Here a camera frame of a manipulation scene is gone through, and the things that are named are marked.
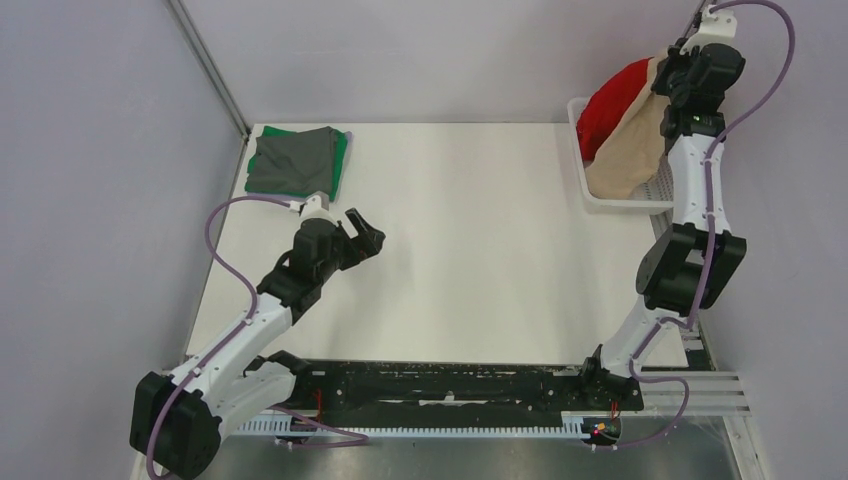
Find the beige t shirt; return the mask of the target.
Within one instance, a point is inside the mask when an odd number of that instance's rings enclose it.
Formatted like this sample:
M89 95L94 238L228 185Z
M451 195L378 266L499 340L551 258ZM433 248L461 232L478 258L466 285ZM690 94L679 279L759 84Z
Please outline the beige t shirt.
M590 193L600 199L625 200L659 170L665 140L660 124L667 97L651 90L665 52L651 57L647 83L625 112L610 137L586 168Z

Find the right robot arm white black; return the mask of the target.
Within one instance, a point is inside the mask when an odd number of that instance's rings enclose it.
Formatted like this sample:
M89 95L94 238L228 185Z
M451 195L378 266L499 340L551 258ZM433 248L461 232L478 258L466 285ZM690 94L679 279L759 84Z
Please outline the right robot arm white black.
M688 48L684 41L659 65L651 90L670 102L659 131L673 179L673 217L639 265L633 309L580 370L578 396L591 408L630 395L656 344L710 308L746 254L745 239L732 234L722 211L725 119L719 110L744 65L727 44Z

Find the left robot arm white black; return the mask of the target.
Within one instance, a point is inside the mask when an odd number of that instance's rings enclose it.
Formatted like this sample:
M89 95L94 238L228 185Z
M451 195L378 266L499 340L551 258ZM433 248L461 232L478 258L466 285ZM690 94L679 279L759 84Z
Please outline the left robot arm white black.
M297 408L312 399L309 375L270 361L249 366L317 303L335 273L381 252L385 233L354 208L345 215L354 236L328 213L304 215L291 248L249 288L247 309L199 353L138 382L129 442L144 455L149 478L195 479L248 420L282 402Z

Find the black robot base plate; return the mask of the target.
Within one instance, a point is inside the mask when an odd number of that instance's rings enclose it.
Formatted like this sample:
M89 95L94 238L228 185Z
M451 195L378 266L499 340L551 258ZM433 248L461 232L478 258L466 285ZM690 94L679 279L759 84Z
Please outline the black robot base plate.
M644 407L636 381L606 385L575 365L317 359L282 404L341 428L556 427L564 412Z

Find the red t shirt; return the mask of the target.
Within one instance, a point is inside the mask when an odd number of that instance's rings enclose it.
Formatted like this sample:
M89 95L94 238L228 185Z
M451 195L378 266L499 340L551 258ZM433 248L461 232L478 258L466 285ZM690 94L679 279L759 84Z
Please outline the red t shirt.
M587 102L576 123L582 160L592 162L647 83L651 57L630 63L608 79Z

